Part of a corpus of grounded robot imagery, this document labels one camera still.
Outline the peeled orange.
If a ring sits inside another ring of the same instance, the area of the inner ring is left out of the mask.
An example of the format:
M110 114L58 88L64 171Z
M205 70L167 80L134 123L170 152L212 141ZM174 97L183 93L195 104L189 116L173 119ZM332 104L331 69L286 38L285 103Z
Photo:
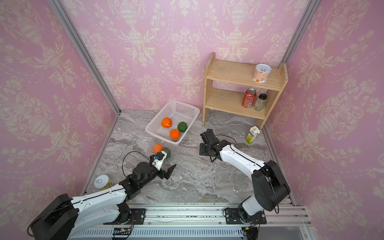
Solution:
M178 129L170 131L170 137L172 140L177 141L181 137L181 132Z
M173 121L170 118L164 118L161 122L163 128L170 128L173 125Z

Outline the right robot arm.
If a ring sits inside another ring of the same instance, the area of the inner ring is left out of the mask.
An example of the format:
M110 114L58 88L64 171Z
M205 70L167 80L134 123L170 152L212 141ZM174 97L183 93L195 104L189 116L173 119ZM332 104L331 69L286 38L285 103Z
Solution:
M200 155L230 164L252 180L253 195L238 207L242 221L249 223L262 211L280 210L279 203L290 193L291 189L280 167L274 161L263 162L240 150L233 143L219 140L212 129L201 134Z

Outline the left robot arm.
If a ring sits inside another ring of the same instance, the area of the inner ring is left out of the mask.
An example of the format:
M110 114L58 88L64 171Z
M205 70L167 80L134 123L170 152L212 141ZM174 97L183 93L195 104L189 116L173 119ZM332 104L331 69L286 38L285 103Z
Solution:
M169 179L175 166L162 170L161 163L139 163L123 181L90 195L56 197L28 226L36 240L67 240L75 234L102 224L123 224L132 219L127 202L141 193L155 178Z

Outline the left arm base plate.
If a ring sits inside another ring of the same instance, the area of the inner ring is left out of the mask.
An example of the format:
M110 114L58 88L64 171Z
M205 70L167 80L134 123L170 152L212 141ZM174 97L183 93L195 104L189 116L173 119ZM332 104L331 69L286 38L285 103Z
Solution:
M146 216L146 209L129 209L119 211L118 217L109 223L103 225L143 225Z

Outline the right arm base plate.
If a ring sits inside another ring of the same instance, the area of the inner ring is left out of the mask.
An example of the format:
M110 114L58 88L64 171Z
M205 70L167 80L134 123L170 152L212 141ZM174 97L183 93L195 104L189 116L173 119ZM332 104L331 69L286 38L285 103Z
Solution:
M259 211L254 215L249 215L244 210L238 208L224 208L223 216L227 225L265 225L267 223L264 211Z

